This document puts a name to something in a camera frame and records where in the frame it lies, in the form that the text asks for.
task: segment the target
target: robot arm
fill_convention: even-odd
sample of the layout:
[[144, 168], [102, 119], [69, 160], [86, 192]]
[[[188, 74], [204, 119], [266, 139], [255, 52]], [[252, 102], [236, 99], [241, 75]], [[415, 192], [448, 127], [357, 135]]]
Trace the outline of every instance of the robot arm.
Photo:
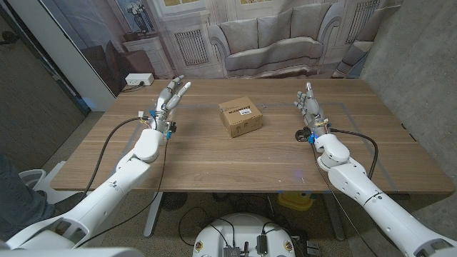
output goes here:
[[302, 113], [303, 110], [313, 110], [312, 119], [305, 118], [305, 124], [313, 132], [316, 150], [322, 153], [318, 157], [318, 165], [328, 171], [330, 182], [360, 204], [404, 256], [457, 256], [456, 241], [433, 232], [417, 221], [367, 177], [365, 168], [350, 157], [347, 147], [335, 135], [326, 129], [324, 133], [319, 130], [323, 112], [315, 102], [309, 82], [306, 86], [308, 94], [304, 99], [299, 96], [299, 102], [294, 104]]
[[142, 183], [151, 171], [151, 164], [159, 157], [159, 146], [176, 129], [167, 121], [191, 86], [188, 82], [176, 95], [183, 76], [174, 79], [159, 95], [155, 117], [148, 121], [157, 126], [144, 129], [134, 148], [117, 164], [116, 173], [90, 193], [83, 201], [60, 216], [30, 225], [6, 242], [10, 249], [74, 248], [91, 238], [122, 198]]

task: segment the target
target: table leg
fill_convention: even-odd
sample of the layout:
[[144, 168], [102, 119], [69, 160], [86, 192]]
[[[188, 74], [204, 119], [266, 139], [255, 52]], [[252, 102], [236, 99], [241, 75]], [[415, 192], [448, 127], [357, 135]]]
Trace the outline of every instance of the table leg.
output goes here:
[[332, 194], [325, 193], [323, 195], [323, 201], [326, 203], [327, 213], [330, 217], [330, 222], [333, 228], [333, 232], [336, 240], [344, 240], [344, 230], [341, 218], [338, 212], [338, 206], [336, 205], [335, 198]]
[[160, 203], [162, 202], [162, 196], [164, 193], [157, 193], [157, 201], [154, 201], [149, 208], [148, 219], [146, 220], [146, 225], [144, 226], [143, 235], [147, 238], [152, 236], [154, 232], [154, 227], [156, 225], [157, 218], [159, 217]]

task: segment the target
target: person's leg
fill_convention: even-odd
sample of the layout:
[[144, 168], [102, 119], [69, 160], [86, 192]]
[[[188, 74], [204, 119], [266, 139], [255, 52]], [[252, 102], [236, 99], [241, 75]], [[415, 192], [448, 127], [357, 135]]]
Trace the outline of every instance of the person's leg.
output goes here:
[[48, 219], [54, 205], [26, 186], [19, 172], [0, 153], [0, 233], [11, 237], [33, 223]]

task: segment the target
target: wooden table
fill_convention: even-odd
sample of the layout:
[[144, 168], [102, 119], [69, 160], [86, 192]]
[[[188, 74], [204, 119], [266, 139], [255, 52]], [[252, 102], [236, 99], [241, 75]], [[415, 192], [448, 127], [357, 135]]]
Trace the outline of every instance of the wooden table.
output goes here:
[[[303, 128], [303, 117], [292, 104], [305, 83], [332, 127], [372, 137], [379, 147], [374, 182], [385, 192], [450, 193], [451, 180], [415, 142], [401, 122], [368, 85], [346, 79], [245, 79], [198, 80], [184, 96], [171, 119], [178, 127], [168, 144], [161, 191], [281, 192], [328, 190], [318, 173], [311, 147], [294, 135]], [[158, 93], [169, 81], [121, 94], [75, 150], [52, 187], [81, 190], [91, 178], [101, 147], [110, 131], [122, 121], [152, 109]], [[231, 138], [219, 118], [218, 104], [248, 96], [263, 114], [259, 130]], [[121, 154], [133, 148], [140, 123], [121, 127], [112, 137], [92, 188], [112, 172]], [[373, 147], [359, 137], [337, 134], [351, 156], [367, 171]], [[137, 189], [156, 190], [164, 160], [164, 147], [153, 172]]]

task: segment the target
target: power strip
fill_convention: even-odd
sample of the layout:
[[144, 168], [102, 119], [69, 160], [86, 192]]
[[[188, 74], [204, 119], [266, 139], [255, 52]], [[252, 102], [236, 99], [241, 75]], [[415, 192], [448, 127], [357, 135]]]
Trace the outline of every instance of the power strip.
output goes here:
[[129, 86], [138, 86], [142, 81], [148, 86], [154, 81], [154, 76], [152, 74], [129, 74], [126, 81]]

